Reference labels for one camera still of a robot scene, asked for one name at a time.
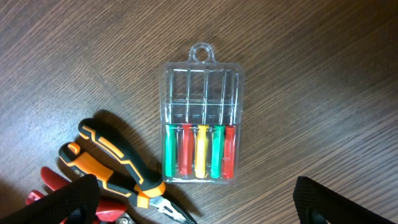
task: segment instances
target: wooden table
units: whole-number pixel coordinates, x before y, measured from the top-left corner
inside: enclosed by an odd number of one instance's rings
[[[397,1],[2,0],[0,217],[45,192],[42,166],[76,179],[57,158],[76,138],[125,172],[78,138],[83,118],[160,170],[157,68],[205,41],[246,82],[236,185],[168,185],[198,223],[298,223],[300,175],[398,222],[397,27]]]

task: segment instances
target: black object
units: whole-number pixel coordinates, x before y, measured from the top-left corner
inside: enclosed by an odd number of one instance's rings
[[[94,175],[85,175],[65,187],[0,220],[0,223],[91,224],[100,200]]]
[[[301,224],[393,224],[308,177],[297,178],[293,200]]]

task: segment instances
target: red screwdriver handle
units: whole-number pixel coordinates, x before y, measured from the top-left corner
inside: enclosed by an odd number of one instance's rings
[[[224,142],[224,158],[222,173],[224,179],[232,179],[234,177],[235,168],[235,127],[225,127],[225,142]]]
[[[192,174],[193,130],[191,124],[182,125],[182,144],[178,152],[178,168],[182,176]]]

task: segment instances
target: orange and black handle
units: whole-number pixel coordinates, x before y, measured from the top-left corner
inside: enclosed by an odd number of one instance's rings
[[[92,140],[118,160],[148,197],[164,193],[166,186],[161,175],[150,170],[131,144],[113,127],[87,118],[80,122],[79,132],[81,137]]]
[[[135,207],[148,208],[150,198],[141,191],[134,179],[102,165],[77,143],[71,142],[62,146],[59,156],[76,174],[94,174],[99,187],[128,198]]]

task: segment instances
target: clear plastic case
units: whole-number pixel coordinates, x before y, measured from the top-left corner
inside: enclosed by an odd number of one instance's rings
[[[197,51],[207,51],[199,61]],[[171,183],[228,184],[236,179],[244,71],[219,63],[197,43],[187,62],[160,69],[163,178]]]

